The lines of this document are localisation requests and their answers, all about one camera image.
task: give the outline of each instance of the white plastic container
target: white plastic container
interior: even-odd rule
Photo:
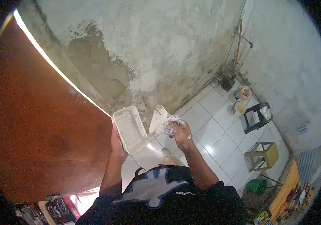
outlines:
[[[136,107],[130,106],[116,111],[113,114],[112,121],[118,128],[119,138],[124,150],[130,155],[148,144],[147,133]]]

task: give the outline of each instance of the concrete wall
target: concrete wall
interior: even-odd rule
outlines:
[[[175,112],[214,76],[244,3],[37,2],[46,23],[29,22],[33,15],[20,7],[26,25],[46,26],[80,74],[111,105],[110,111],[134,105],[145,127],[155,104]]]
[[[239,79],[271,105],[295,153],[320,146],[321,38],[311,19],[293,0],[246,0],[242,18],[242,34],[254,47]],[[248,48],[242,41],[241,60]],[[302,123],[307,133],[298,132]]]

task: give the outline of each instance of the wall pipe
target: wall pipe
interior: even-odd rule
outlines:
[[[239,66],[239,68],[238,68],[237,72],[235,73],[235,75],[237,75],[237,74],[239,73],[240,69],[241,69],[241,68],[242,68],[242,66],[243,66],[244,60],[247,58],[247,56],[248,56],[249,52],[250,52],[250,51],[251,51],[251,49],[253,48],[253,43],[252,43],[252,42],[250,42],[247,38],[243,37],[243,35],[241,35],[240,33],[238,33],[238,32],[235,32],[235,33],[236,33],[236,34],[239,34],[239,36],[240,36],[240,37],[242,37],[244,40],[246,40],[246,41],[250,44],[250,47],[249,47],[249,49],[248,49],[248,51],[247,51],[246,56],[244,57],[244,59],[243,59],[242,63],[240,64],[240,66]]]
[[[238,54],[239,54],[239,44],[240,44],[240,37],[242,35],[242,23],[243,20],[240,20],[240,26],[239,26],[239,38],[238,38],[238,47],[237,47],[237,54],[235,55],[235,62],[234,62],[234,67],[233,67],[233,74],[232,74],[232,79],[234,79],[235,75],[235,68],[237,66],[237,61],[238,61]]]

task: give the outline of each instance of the striped cloth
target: striped cloth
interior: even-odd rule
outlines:
[[[311,168],[314,159],[314,149],[304,151],[299,155],[297,167],[299,173],[300,187],[303,188],[310,181]]]

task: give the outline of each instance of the sack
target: sack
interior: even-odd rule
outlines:
[[[242,85],[236,91],[236,95],[238,95],[238,97],[242,99],[242,101],[247,101],[252,96],[251,89],[248,86]]]

